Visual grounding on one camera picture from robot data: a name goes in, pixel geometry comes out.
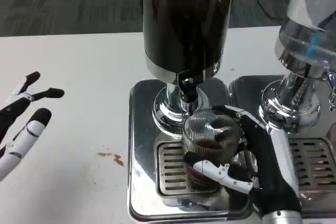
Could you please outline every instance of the metal grate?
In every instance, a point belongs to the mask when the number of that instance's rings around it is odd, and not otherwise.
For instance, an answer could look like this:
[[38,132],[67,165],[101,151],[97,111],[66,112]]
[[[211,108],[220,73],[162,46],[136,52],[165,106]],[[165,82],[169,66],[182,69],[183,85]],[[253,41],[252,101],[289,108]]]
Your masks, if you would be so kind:
[[[157,149],[157,192],[162,197],[183,196],[200,193],[188,186],[186,170],[183,165],[183,142],[163,143]],[[202,193],[214,193],[217,190]]]
[[301,193],[336,191],[336,162],[329,140],[295,137],[290,146]]
[[[336,192],[336,161],[325,138],[293,137],[290,147],[301,193]],[[163,143],[157,148],[157,192],[161,197],[198,194],[189,188],[183,165],[183,142]]]

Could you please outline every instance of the stainless steel surface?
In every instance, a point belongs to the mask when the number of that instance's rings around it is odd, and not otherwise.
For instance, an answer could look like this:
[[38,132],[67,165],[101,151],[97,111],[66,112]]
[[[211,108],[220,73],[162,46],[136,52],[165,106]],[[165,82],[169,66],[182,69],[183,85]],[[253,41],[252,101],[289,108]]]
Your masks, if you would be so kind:
[[330,89],[330,95],[329,95],[329,109],[330,111],[335,111],[336,110],[336,73],[333,71],[330,71],[327,74],[327,84]]
[[[154,64],[151,59],[145,54],[146,57],[146,64],[149,71],[159,80],[177,85],[177,73],[168,71],[164,68],[159,67],[158,65]],[[221,67],[221,59],[213,64],[212,66],[204,69],[200,76],[195,76],[198,80],[207,80],[213,77],[219,71]]]
[[183,142],[162,143],[157,149],[156,190],[161,197],[182,197],[190,194],[213,194],[214,190],[195,190],[187,183],[187,173],[183,163]]
[[300,213],[294,211],[271,212],[262,220],[262,224],[303,224]]
[[[158,129],[152,106],[165,84],[158,80],[141,81],[130,94],[128,207],[130,215],[144,222],[197,222],[247,218],[251,213],[248,197],[222,188],[209,195],[161,197],[156,191],[158,164],[155,150],[162,143],[176,139]],[[228,103],[225,85],[212,78],[199,85],[209,104]]]
[[[232,95],[232,104],[245,109],[252,115],[259,117],[259,105],[262,90],[272,82],[281,80],[283,76],[245,76],[240,77],[230,84],[229,90]],[[314,127],[306,128],[299,135],[289,135],[289,138],[303,137],[306,139],[325,137],[336,122],[336,114],[329,110],[328,99],[330,90],[326,82],[321,82],[316,88],[316,95],[321,101],[321,116]],[[328,133],[332,148],[335,154],[336,134]],[[336,193],[328,192],[316,194],[303,194],[306,199],[301,198],[302,215],[304,218],[335,218],[336,217]]]
[[312,127],[319,118],[317,83],[293,73],[270,83],[261,96],[260,117],[271,127],[299,133]]
[[[197,92],[198,100],[193,109],[209,108],[206,94],[199,88],[197,88]],[[175,138],[182,138],[183,123],[188,117],[188,112],[185,111],[187,105],[181,99],[180,88],[173,84],[167,84],[157,94],[153,104],[153,118],[159,129]]]
[[316,193],[336,193],[336,162],[330,141],[291,137],[290,146],[302,196],[309,200]]
[[299,60],[289,51],[287,51],[280,39],[277,39],[275,53],[282,65],[298,76],[306,79],[323,80],[326,70],[324,67],[311,65],[305,61]]

